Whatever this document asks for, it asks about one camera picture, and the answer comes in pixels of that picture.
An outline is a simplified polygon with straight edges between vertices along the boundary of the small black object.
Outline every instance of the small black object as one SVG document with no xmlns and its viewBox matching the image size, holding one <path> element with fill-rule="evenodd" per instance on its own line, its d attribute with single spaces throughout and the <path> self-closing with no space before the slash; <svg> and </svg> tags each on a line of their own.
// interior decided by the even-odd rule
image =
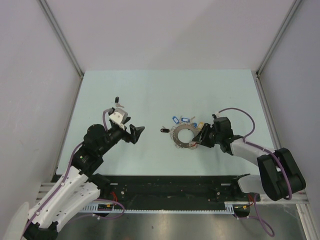
<svg viewBox="0 0 320 240">
<path fill-rule="evenodd" d="M 169 133 L 170 132 L 170 129 L 167 129 L 167 128 L 161 128 L 160 130 L 162 133 Z"/>
<path fill-rule="evenodd" d="M 292 193 L 306 188 L 306 181 L 302 176 L 294 157 L 286 148 L 275 150 L 274 155 L 279 158 L 288 177 Z M 282 172 L 277 171 L 277 163 L 271 155 L 257 158 L 263 190 L 273 201 L 288 196 L 288 186 Z"/>
</svg>

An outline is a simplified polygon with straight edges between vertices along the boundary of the gray wall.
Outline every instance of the gray wall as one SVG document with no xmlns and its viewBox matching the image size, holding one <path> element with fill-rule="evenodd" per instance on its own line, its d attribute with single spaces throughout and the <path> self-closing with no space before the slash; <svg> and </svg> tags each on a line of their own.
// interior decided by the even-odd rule
<svg viewBox="0 0 320 240">
<path fill-rule="evenodd" d="M 0 7 L 0 239 L 58 158 L 80 84 L 35 0 Z"/>
<path fill-rule="evenodd" d="M 280 141 L 320 216 L 320 1 L 305 0 L 261 76 Z"/>
</svg>

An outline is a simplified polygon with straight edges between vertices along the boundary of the white panel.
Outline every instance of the white panel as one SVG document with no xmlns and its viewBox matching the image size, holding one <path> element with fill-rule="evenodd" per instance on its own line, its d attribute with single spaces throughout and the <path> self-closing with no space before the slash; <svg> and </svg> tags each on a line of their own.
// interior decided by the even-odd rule
<svg viewBox="0 0 320 240">
<path fill-rule="evenodd" d="M 267 123 L 250 70 L 136 70 L 87 71 L 63 147 L 57 173 L 65 171 L 74 147 L 88 127 L 102 124 L 103 110 L 115 106 L 115 97 L 131 117 L 129 124 L 145 126 L 137 144 L 120 141 L 97 170 L 105 175 L 242 175 L 259 174 L 254 164 L 227 153 L 217 145 L 196 149 L 176 148 L 162 126 L 172 128 L 173 116 L 212 123 L 212 114 L 227 107 L 248 111 L 256 132 L 248 138 L 272 146 Z M 250 119 L 230 110 L 235 134 L 252 129 Z"/>
<path fill-rule="evenodd" d="M 256 70 L 292 2 L 48 0 L 84 70 Z"/>
<path fill-rule="evenodd" d="M 35 0 L 0 7 L 0 239 L 58 158 L 80 80 Z"/>
<path fill-rule="evenodd" d="M 320 2 L 306 0 L 262 74 L 281 143 L 291 150 L 320 216 Z"/>
</svg>

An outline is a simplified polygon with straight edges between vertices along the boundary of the metal key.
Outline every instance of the metal key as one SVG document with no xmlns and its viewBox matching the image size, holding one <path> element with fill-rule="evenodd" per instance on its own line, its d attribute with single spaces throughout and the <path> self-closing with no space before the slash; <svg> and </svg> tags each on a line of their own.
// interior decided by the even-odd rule
<svg viewBox="0 0 320 240">
<path fill-rule="evenodd" d="M 116 106 L 117 108 L 124 108 L 124 106 L 122 106 L 120 103 L 116 103 L 115 106 Z"/>
</svg>

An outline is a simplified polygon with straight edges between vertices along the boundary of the light blue table surface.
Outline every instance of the light blue table surface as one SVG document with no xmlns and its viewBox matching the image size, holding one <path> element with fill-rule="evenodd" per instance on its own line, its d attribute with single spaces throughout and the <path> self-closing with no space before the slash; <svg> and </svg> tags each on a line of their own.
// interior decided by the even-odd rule
<svg viewBox="0 0 320 240">
<path fill-rule="evenodd" d="M 119 142 L 104 157 L 96 173 L 104 175 L 242 175 L 258 174 L 252 163 L 214 148 L 176 148 L 162 126 L 175 125 L 173 116 L 212 123 L 212 114 L 228 107 L 249 112 L 256 122 L 250 139 L 272 147 L 266 119 L 250 70 L 125 70 L 87 71 L 67 132 L 57 174 L 62 174 L 74 147 L 89 126 L 103 124 L 103 110 L 115 107 L 115 97 L 136 127 L 145 126 L 137 144 Z M 234 134 L 252 129 L 241 112 L 226 111 Z"/>
</svg>

